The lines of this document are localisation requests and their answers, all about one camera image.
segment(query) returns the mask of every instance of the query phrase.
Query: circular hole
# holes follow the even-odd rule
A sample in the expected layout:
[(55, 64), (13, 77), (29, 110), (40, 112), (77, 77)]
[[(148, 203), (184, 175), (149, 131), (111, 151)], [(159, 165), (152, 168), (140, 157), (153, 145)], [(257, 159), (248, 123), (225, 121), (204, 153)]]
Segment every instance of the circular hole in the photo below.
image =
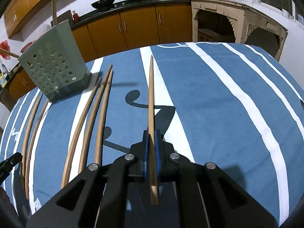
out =
[(50, 53), (50, 55), (55, 55), (56, 50), (55, 49), (50, 49), (49, 53)]

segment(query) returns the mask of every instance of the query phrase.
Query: kitchen counter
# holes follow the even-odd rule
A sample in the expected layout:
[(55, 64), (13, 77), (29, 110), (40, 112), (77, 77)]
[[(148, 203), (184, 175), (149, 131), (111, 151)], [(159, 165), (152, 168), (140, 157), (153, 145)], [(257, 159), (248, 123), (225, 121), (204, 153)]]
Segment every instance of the kitchen counter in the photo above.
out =
[(96, 19), (99, 19), (100, 17), (109, 15), (111, 13), (120, 12), (125, 9), (135, 8), (135, 7), (140, 7), (140, 6), (147, 6), (147, 5), (154, 5), (154, 4), (158, 4), (158, 3), (183, 3), (183, 2), (190, 3), (191, 1), (190, 0), (134, 0), (134, 1), (125, 0), (125, 1), (121, 1), (121, 2), (114, 3), (110, 7), (106, 7), (102, 10), (96, 9), (83, 16), (80, 16), (80, 22), (72, 25), (71, 30), (79, 28), (79, 27), (83, 26), (84, 24), (87, 24)]

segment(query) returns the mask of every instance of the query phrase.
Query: bamboo stick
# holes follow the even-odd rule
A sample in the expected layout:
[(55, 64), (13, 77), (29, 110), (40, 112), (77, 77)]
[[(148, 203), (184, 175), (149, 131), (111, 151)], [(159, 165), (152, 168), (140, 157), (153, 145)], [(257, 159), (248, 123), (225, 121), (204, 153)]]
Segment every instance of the bamboo stick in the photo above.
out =
[(110, 87), (112, 83), (112, 77), (113, 77), (113, 70), (111, 70), (107, 85), (105, 87), (104, 91), (104, 97), (102, 99), (101, 104), (101, 110), (100, 110), (100, 116), (99, 116), (99, 122), (98, 122), (98, 128), (97, 128), (97, 137), (96, 137), (96, 147), (95, 147), (95, 155), (94, 155), (94, 163), (99, 164), (101, 162), (101, 150), (103, 145), (103, 132), (104, 132), (104, 125), (105, 125), (105, 115), (107, 113), (107, 105), (108, 105), (108, 99), (110, 94)]
[(26, 131), (25, 131), (25, 136), (24, 136), (24, 139), (23, 139), (23, 144), (22, 144), (22, 163), (21, 163), (21, 185), (23, 187), (23, 189), (25, 189), (25, 169), (26, 169), (26, 153), (27, 153), (27, 147), (28, 147), (28, 144), (29, 144), (29, 136), (31, 134), (31, 129), (32, 129), (32, 126), (33, 126), (33, 122), (34, 122), (34, 118), (36, 116), (36, 113), (37, 113), (37, 110), (38, 110), (38, 107), (39, 107), (39, 104), (40, 104), (40, 101), (41, 101), (41, 98), (42, 98), (42, 95), (41, 94), (38, 99), (36, 100), (36, 103), (34, 105), (34, 108), (32, 110), (32, 113), (31, 113), (31, 116), (29, 117), (29, 121), (28, 121), (28, 124), (27, 124), (27, 127), (26, 127)]
[(20, 57), (19, 55), (15, 54), (15, 53), (13, 53), (13, 52), (4, 50), (4, 49), (2, 49), (2, 48), (0, 48), (0, 52), (2, 52), (2, 53), (4, 53), (4, 54), (7, 54), (7, 55), (10, 55), (10, 56), (12, 56), (12, 57), (14, 57), (14, 58), (19, 58), (19, 57)]
[(32, 156), (32, 150), (33, 150), (33, 146), (34, 146), (34, 141), (35, 141), (35, 137), (36, 137), (36, 134), (37, 134), (37, 130), (38, 130), (38, 127), (39, 127), (39, 124), (41, 122), (41, 119), (43, 117), (43, 114), (45, 112), (45, 109), (47, 108), (47, 105), (49, 103), (49, 100), (47, 99), (47, 101), (45, 102), (41, 112), (40, 112), (40, 115), (38, 117), (38, 120), (36, 122), (36, 125), (34, 127), (34, 131), (33, 131), (33, 135), (31, 137), (31, 143), (29, 144), (29, 149), (28, 149), (28, 153), (27, 153), (27, 158), (26, 158), (26, 167), (25, 167), (25, 196), (27, 199), (29, 199), (29, 164), (30, 164), (30, 161), (31, 161), (31, 156)]
[(149, 73), (149, 108), (148, 108), (148, 133), (149, 133), (149, 173), (150, 173), (150, 194), (151, 204), (158, 204), (158, 188), (157, 188), (157, 174), (155, 164), (155, 137), (154, 137), (154, 70), (153, 70), (153, 56), (150, 59), (150, 73)]
[(63, 170), (63, 175), (62, 175), (61, 188), (63, 188), (65, 185), (67, 185), (67, 183), (69, 181), (73, 156), (74, 156), (74, 153), (75, 153), (76, 144), (77, 144), (77, 141), (78, 141), (78, 138), (79, 138), (79, 134), (80, 134), (81, 128), (83, 126), (83, 123), (85, 121), (86, 115), (87, 115), (87, 113), (89, 111), (89, 108), (91, 106), (92, 100), (93, 100), (93, 98), (95, 96), (95, 93), (97, 91), (97, 88), (100, 84), (100, 81), (101, 81), (101, 78), (99, 78), (96, 81), (96, 84), (95, 84), (95, 86), (92, 90), (92, 93), (89, 96), (89, 99), (88, 99), (88, 101), (85, 105), (85, 108), (83, 109), (82, 114), (80, 116), (80, 119), (78, 121), (78, 124), (77, 124), (76, 130), (75, 130), (75, 133), (73, 135), (69, 151), (67, 153), (67, 157), (66, 157), (66, 161), (65, 161), (65, 165), (64, 165), (64, 170)]
[(102, 95), (105, 91), (105, 86), (106, 86), (106, 83), (108, 81), (111, 69), (112, 69), (112, 64), (109, 66), (109, 68), (108, 68), (108, 70), (107, 70), (107, 72), (106, 72), (106, 74), (103, 78), (102, 84), (99, 88), (99, 91), (98, 91), (98, 94), (96, 96), (95, 103), (94, 103), (94, 106), (93, 106), (93, 109), (92, 109), (92, 112), (91, 112), (91, 115), (90, 115), (90, 118), (89, 118), (88, 126), (87, 126), (87, 129), (86, 129), (86, 132), (85, 132), (85, 139), (83, 141), (83, 146), (82, 146), (81, 155), (80, 155), (78, 174), (80, 172), (82, 172), (83, 169), (86, 167), (85, 163), (86, 163), (86, 158), (87, 158), (87, 154), (88, 154), (88, 147), (89, 147), (89, 144), (90, 144), (93, 125), (94, 125), (94, 122), (95, 122), (95, 119), (96, 119), (97, 111), (98, 111), (98, 108), (99, 108), (99, 105), (100, 105)]
[(57, 25), (56, 0), (52, 0), (52, 17), (53, 17), (53, 26), (56, 26)]

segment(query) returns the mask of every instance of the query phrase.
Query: orange cabinet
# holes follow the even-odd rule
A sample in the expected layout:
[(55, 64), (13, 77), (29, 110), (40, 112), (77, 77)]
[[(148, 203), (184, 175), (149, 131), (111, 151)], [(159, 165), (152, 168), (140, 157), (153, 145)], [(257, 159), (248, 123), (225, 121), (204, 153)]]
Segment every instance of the orange cabinet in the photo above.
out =
[(85, 25), (72, 31), (83, 60), (87, 63), (98, 58), (95, 47), (91, 40), (88, 27)]
[(88, 24), (98, 57), (128, 49), (119, 14)]
[(191, 4), (157, 5), (156, 14), (161, 44), (192, 42)]
[(128, 49), (159, 44), (155, 6), (120, 13)]

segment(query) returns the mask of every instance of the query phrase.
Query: table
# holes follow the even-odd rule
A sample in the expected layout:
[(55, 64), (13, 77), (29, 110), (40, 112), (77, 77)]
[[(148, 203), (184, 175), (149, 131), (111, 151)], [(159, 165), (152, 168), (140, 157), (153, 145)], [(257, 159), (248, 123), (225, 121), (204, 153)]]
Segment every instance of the table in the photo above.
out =
[[(99, 76), (113, 64), (113, 82), (104, 132), (102, 164), (141, 141), (148, 125), (148, 78), (153, 54), (155, 125), (174, 149), (192, 162), (212, 161), (282, 223), (304, 192), (304, 92), (268, 53), (255, 46), (180, 43), (129, 50), (87, 63), (90, 87), (49, 104), (35, 138), (30, 162), (29, 203), (19, 168), (4, 187), (19, 215), (33, 214), (60, 190), (68, 146)], [(36, 88), (14, 106), (0, 146), (0, 161), (20, 152)], [(36, 119), (46, 97), (43, 96)], [(91, 138), (93, 162), (99, 114)], [(86, 124), (73, 158), (78, 172)], [(130, 186), (126, 227), (178, 227), (171, 183), (161, 187), (161, 217), (139, 188)]]

